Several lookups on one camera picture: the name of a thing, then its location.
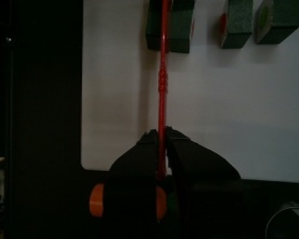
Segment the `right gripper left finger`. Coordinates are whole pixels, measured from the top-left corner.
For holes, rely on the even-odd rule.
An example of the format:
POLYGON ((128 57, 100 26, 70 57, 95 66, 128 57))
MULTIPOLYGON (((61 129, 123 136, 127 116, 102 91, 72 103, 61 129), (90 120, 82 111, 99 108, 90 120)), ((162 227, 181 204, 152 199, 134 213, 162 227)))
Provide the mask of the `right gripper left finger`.
POLYGON ((155 239, 158 131, 114 162, 104 182, 103 239, 155 239))

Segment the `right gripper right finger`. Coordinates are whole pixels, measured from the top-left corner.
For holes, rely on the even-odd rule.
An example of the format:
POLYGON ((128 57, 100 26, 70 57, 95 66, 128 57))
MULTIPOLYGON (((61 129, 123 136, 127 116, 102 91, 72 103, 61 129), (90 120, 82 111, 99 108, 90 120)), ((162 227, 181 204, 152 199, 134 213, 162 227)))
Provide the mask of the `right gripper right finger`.
POLYGON ((221 239, 242 218, 242 179, 215 152, 167 128, 167 155, 186 239, 221 239))

